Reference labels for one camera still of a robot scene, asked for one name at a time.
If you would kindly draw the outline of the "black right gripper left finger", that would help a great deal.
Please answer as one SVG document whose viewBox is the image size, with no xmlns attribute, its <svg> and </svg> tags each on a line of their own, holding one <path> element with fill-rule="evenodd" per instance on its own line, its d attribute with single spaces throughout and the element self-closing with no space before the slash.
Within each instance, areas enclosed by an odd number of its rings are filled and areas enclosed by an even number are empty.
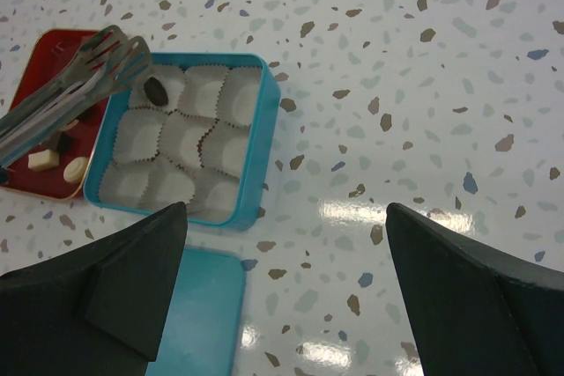
<svg viewBox="0 0 564 376">
<path fill-rule="evenodd" d="M 174 203 L 1 277 L 3 375 L 143 375 L 156 360 L 187 231 Z"/>
</svg>

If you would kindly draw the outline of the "metal tongs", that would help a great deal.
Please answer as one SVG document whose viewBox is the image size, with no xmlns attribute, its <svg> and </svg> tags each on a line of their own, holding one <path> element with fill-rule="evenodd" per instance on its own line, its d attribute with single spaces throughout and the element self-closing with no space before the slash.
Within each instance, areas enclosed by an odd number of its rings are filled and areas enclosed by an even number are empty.
<svg viewBox="0 0 564 376">
<path fill-rule="evenodd" d="M 7 167 L 99 101 L 130 89 L 152 66 L 141 36 L 111 25 L 88 37 L 55 77 L 1 118 L 1 166 Z"/>
</svg>

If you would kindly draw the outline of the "dark oval leaf chocolate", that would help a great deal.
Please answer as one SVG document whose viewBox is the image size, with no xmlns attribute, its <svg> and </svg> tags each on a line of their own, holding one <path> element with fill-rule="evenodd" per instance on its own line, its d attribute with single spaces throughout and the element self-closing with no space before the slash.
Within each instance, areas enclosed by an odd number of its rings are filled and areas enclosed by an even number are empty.
<svg viewBox="0 0 564 376">
<path fill-rule="evenodd" d="M 149 77 L 143 83 L 145 97 L 156 107 L 164 107 L 169 103 L 167 89 L 156 78 Z"/>
</svg>

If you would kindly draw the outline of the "dark square chocolate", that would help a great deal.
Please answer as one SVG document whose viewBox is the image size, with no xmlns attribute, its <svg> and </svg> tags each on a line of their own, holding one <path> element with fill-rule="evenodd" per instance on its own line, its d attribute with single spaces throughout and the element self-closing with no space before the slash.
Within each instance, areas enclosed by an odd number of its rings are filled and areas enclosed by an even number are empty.
<svg viewBox="0 0 564 376">
<path fill-rule="evenodd" d="M 72 144 L 72 138 L 64 131 L 57 131 L 56 133 L 45 139 L 41 146 L 45 150 L 55 151 L 59 154 L 67 151 Z"/>
</svg>

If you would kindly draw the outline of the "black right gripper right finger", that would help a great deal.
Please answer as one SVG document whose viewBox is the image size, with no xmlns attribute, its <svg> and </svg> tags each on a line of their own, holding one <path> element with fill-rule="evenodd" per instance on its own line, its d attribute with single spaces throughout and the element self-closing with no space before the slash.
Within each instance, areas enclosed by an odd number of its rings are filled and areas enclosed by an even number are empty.
<svg viewBox="0 0 564 376">
<path fill-rule="evenodd" d="M 561 375 L 563 274 L 400 203 L 386 231 L 426 375 Z"/>
</svg>

